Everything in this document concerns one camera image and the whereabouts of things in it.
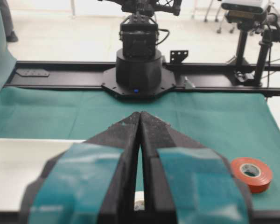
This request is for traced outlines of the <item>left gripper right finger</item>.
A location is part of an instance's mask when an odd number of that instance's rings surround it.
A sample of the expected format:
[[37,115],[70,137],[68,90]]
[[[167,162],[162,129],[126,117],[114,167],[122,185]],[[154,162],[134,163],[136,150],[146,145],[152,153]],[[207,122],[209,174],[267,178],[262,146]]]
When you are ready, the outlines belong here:
[[145,207],[154,224],[250,224],[252,199],[228,160],[140,114]]

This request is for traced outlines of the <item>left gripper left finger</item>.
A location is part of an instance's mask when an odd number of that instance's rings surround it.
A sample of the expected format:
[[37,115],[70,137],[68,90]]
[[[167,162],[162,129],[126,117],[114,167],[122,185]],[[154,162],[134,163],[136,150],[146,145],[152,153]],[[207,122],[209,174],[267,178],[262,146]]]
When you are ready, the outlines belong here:
[[26,188],[22,224],[129,224],[134,211],[140,113],[47,160]]

